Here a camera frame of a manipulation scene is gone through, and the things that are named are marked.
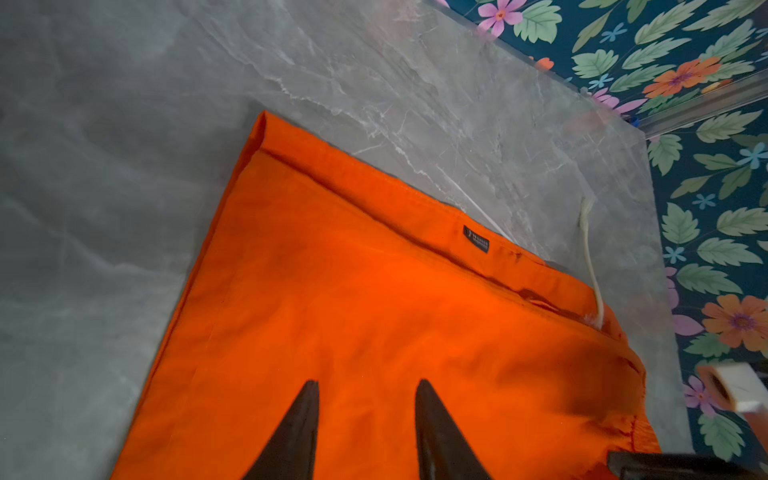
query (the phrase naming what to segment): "purple flower center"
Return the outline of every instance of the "purple flower center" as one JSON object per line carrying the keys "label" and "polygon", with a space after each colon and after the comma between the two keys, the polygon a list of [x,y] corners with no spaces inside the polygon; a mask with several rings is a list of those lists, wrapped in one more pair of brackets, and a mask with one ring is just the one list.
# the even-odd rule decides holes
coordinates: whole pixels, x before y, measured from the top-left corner
{"label": "purple flower center", "polygon": [[752,330],[755,328],[755,319],[743,313],[737,313],[730,318],[730,324],[739,330]]}
{"label": "purple flower center", "polygon": [[686,81],[688,78],[691,78],[693,76],[694,76],[694,74],[692,74],[692,73],[684,73],[682,75],[678,75],[675,78],[673,78],[672,80],[670,80],[670,85],[679,85],[679,84],[683,83],[684,81]]}

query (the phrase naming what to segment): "orange shorts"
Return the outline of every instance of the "orange shorts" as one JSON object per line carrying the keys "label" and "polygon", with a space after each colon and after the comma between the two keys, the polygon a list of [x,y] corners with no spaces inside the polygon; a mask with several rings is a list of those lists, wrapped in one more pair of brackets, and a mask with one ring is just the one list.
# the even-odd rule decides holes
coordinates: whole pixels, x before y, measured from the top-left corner
{"label": "orange shorts", "polygon": [[490,475],[610,478],[658,452],[645,370],[592,289],[263,113],[138,403],[115,480],[239,480],[309,379],[315,478],[418,478],[434,386]]}

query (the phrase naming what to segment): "garment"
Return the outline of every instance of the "garment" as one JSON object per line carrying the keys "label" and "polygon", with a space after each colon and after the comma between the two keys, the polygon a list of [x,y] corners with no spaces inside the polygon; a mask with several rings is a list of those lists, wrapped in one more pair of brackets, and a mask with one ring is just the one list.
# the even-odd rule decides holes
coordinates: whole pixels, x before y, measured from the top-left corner
{"label": "garment", "polygon": [[239,480],[319,384],[315,478],[418,478],[427,379],[493,478],[610,478],[658,452],[645,370],[592,289],[263,113],[138,403],[114,480]]}

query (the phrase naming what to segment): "gray trim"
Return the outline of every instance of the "gray trim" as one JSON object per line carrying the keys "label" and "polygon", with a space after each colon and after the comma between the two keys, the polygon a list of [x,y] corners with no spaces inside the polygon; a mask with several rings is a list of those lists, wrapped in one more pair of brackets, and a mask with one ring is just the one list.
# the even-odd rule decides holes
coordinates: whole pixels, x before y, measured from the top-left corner
{"label": "gray trim", "polygon": [[640,122],[646,139],[768,97],[768,68]]}

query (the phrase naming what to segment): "black object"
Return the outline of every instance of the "black object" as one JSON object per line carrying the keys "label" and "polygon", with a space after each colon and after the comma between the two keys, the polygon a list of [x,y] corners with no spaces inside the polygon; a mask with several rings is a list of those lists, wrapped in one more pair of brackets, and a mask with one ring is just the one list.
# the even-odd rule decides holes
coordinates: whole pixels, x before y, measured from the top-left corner
{"label": "black object", "polygon": [[320,388],[309,380],[243,480],[311,480],[319,417]]}
{"label": "black object", "polygon": [[427,380],[416,389],[416,446],[421,480],[491,478]]}
{"label": "black object", "polygon": [[699,455],[609,452],[608,469],[620,480],[757,480],[735,463]]}

